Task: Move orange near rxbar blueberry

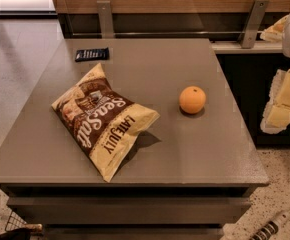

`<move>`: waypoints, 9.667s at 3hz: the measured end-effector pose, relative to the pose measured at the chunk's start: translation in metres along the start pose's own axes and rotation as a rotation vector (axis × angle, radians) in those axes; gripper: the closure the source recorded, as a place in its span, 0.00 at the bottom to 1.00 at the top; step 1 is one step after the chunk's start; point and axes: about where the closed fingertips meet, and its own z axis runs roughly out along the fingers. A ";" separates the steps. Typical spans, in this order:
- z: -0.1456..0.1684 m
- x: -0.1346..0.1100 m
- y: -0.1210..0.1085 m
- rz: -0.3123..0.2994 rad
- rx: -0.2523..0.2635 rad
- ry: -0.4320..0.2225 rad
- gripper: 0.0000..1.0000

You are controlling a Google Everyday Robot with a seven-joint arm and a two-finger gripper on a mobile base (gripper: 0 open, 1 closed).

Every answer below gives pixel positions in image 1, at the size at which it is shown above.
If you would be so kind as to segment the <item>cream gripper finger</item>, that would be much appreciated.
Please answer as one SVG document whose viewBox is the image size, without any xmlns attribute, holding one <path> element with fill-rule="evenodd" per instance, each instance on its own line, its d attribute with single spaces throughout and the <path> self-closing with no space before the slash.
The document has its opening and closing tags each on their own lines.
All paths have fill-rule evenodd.
<svg viewBox="0 0 290 240">
<path fill-rule="evenodd" d="M 278 69 L 273 77 L 260 128 L 264 133 L 277 134 L 290 124 L 290 69 Z"/>
<path fill-rule="evenodd" d="M 284 16 L 270 27 L 263 30 L 260 38 L 267 42 L 281 42 L 288 16 Z"/>
</svg>

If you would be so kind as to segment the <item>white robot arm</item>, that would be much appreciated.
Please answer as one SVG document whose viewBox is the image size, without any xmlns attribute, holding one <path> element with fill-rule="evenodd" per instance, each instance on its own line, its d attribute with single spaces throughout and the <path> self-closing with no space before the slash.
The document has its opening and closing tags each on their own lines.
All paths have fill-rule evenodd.
<svg viewBox="0 0 290 240">
<path fill-rule="evenodd" d="M 261 39 L 282 42 L 283 55 L 290 58 L 290 13 L 261 33 Z M 273 77 L 260 128 L 278 134 L 290 124 L 290 69 L 278 69 Z"/>
</svg>

